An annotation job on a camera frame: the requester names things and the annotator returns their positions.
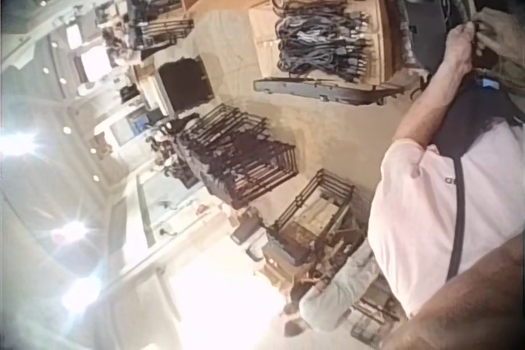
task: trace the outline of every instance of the hand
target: hand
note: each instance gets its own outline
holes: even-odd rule
[[[468,22],[453,28],[446,39],[445,58],[443,63],[467,74],[472,68],[472,52],[474,40],[474,24]]]
[[[476,36],[481,49],[488,47],[501,57],[525,67],[525,32],[515,17],[485,7],[474,16],[474,20],[480,23]]]

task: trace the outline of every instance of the bundle of cables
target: bundle of cables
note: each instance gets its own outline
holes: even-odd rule
[[[346,11],[351,1],[364,0],[272,0],[280,17],[279,69],[294,77],[321,70],[358,82],[367,69],[368,23],[362,12]]]

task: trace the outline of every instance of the white t-shirt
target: white t-shirt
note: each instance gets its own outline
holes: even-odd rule
[[[462,158],[465,235],[459,273],[523,231],[523,129],[499,123]],[[395,141],[381,165],[370,243],[407,316],[445,284],[456,221],[452,160],[410,139]]]
[[[299,314],[316,331],[332,331],[341,317],[367,291],[380,273],[372,249],[365,239],[327,287],[312,287],[299,301]]]

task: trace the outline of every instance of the man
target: man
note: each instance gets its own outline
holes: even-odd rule
[[[285,336],[302,334],[307,328],[316,331],[335,330],[342,317],[365,294],[379,273],[379,266],[365,239],[328,285],[320,280],[300,298],[300,318],[286,323]],[[297,286],[291,290],[292,302],[297,301],[294,300]],[[293,308],[288,305],[286,309],[285,312],[290,314]]]
[[[477,19],[490,24],[489,14]],[[523,32],[491,28],[495,38],[478,39],[525,65]],[[469,22],[450,31],[443,62],[395,132],[372,202],[368,239],[407,316],[523,231],[523,113],[505,93],[465,78],[474,30]]]
[[[523,233],[449,281],[381,348],[525,348]]]

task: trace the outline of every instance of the wire rack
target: wire rack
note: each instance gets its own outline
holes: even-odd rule
[[[295,146],[272,140],[265,118],[225,104],[185,130],[177,146],[208,191],[234,209],[299,173]]]

